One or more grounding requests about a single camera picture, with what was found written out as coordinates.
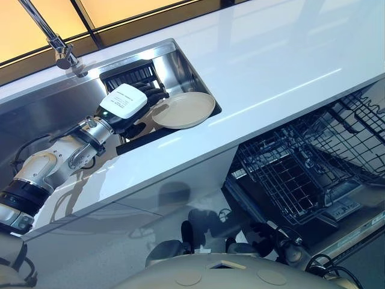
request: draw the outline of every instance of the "white label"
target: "white label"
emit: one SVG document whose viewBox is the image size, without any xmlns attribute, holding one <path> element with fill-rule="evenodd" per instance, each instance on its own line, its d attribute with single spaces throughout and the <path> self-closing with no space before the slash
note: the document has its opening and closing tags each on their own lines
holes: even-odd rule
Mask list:
<svg viewBox="0 0 385 289">
<path fill-rule="evenodd" d="M 147 96 L 128 84 L 121 84 L 108 94 L 100 103 L 100 106 L 119 116 L 128 119 L 137 113 L 147 103 Z"/>
</svg>

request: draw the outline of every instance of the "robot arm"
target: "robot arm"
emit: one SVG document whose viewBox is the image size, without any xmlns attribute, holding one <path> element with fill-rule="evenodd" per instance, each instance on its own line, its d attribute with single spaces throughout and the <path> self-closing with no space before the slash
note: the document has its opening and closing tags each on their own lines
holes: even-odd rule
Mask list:
<svg viewBox="0 0 385 289">
<path fill-rule="evenodd" d="M 46 199 L 71 174 L 96 155 L 113 134 L 131 131 L 151 106 L 168 94 L 143 83 L 122 84 L 87 116 L 44 151 L 31 155 L 11 183 L 0 193 L 0 231 L 27 233 Z"/>
</svg>

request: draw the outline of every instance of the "dishwasher basket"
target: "dishwasher basket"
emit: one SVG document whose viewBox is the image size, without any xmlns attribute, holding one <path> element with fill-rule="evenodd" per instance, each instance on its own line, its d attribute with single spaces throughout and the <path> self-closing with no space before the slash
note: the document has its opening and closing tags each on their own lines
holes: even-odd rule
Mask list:
<svg viewBox="0 0 385 289">
<path fill-rule="evenodd" d="M 101 74 L 100 78 L 108 93 L 123 83 L 133 84 L 143 82 L 152 87 L 164 89 L 164 85 L 156 74 L 152 61 L 141 61 L 132 67 L 130 65 L 119 67 L 118 69 Z"/>
<path fill-rule="evenodd" d="M 358 91 L 239 145 L 236 157 L 290 224 L 304 224 L 360 184 L 385 185 L 379 109 Z"/>
</svg>

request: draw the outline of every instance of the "window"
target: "window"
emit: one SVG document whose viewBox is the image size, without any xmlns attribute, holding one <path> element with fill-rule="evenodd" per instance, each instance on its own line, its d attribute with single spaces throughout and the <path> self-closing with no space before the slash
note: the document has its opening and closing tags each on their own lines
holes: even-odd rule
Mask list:
<svg viewBox="0 0 385 289">
<path fill-rule="evenodd" d="M 81 56 L 246 0 L 31 0 Z M 46 36 L 16 0 L 0 10 L 0 85 L 54 65 Z"/>
</svg>

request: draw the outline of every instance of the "black cable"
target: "black cable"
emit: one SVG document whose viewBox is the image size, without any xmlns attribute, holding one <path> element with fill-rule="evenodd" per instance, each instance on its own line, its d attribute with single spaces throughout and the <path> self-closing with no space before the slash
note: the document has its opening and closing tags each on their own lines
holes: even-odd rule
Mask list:
<svg viewBox="0 0 385 289">
<path fill-rule="evenodd" d="M 95 157 L 92 157 L 92 165 L 90 167 L 82 167 L 83 170 L 90 170 L 95 166 L 96 159 Z"/>
<path fill-rule="evenodd" d="M 310 269 L 310 267 L 311 267 L 311 265 L 313 265 L 313 263 L 314 263 L 318 258 L 321 258 L 321 257 L 328 259 L 328 260 L 329 260 L 329 263 L 331 264 L 331 266 L 335 267 L 335 264 L 334 264 L 333 260 L 332 260 L 328 255 L 325 255 L 325 254 L 317 254 L 317 255 L 314 255 L 314 256 L 310 259 L 310 261 L 307 263 L 306 268 L 305 268 L 305 271 L 308 272 L 309 269 Z"/>
<path fill-rule="evenodd" d="M 34 263 L 31 261 L 31 259 L 29 259 L 28 257 L 25 257 L 24 261 L 29 265 L 29 267 L 31 268 L 31 271 L 30 273 L 28 274 L 28 276 L 24 279 L 24 281 L 27 281 L 29 280 L 32 275 L 35 273 L 35 265 Z"/>
<path fill-rule="evenodd" d="M 81 128 L 82 128 L 82 127 L 81 127 L 79 124 L 73 125 L 73 126 L 70 127 L 69 129 L 67 129 L 67 131 L 65 131 L 64 133 L 52 137 L 52 138 L 49 140 L 49 142 L 52 143 L 52 142 L 54 142 L 55 140 L 58 140 L 59 138 L 66 137 L 66 136 L 68 136 L 68 135 L 70 135 L 70 134 L 73 134 L 75 131 L 78 131 L 78 130 L 81 129 Z"/>
<path fill-rule="evenodd" d="M 344 268 L 344 267 L 341 267 L 341 266 L 331 266 L 329 268 L 327 268 L 324 272 L 324 275 L 323 277 L 327 274 L 327 273 L 330 273 L 331 271 L 335 271 L 335 270 L 340 270 L 340 271 L 344 271 L 347 275 L 350 276 L 350 278 L 354 281 L 354 283 L 356 283 L 357 287 L 359 289 L 363 289 L 360 281 L 353 275 L 353 273 L 351 273 L 348 269 Z"/>
<path fill-rule="evenodd" d="M 45 137 L 49 137 L 50 135 L 49 134 L 45 134 L 45 135 L 41 135 L 39 137 L 36 137 L 28 142 L 26 142 L 25 144 L 23 144 L 16 152 L 16 155 L 14 157 L 14 160 L 10 163 L 10 166 L 13 167 L 13 173 L 14 175 L 16 175 L 18 172 L 19 172 L 19 169 L 17 168 L 18 165 L 22 164 L 24 161 L 20 160 L 19 157 L 20 157 L 20 154 L 22 153 L 22 151 L 29 145 L 33 144 L 34 142 L 42 139 L 42 138 L 45 138 Z"/>
</svg>

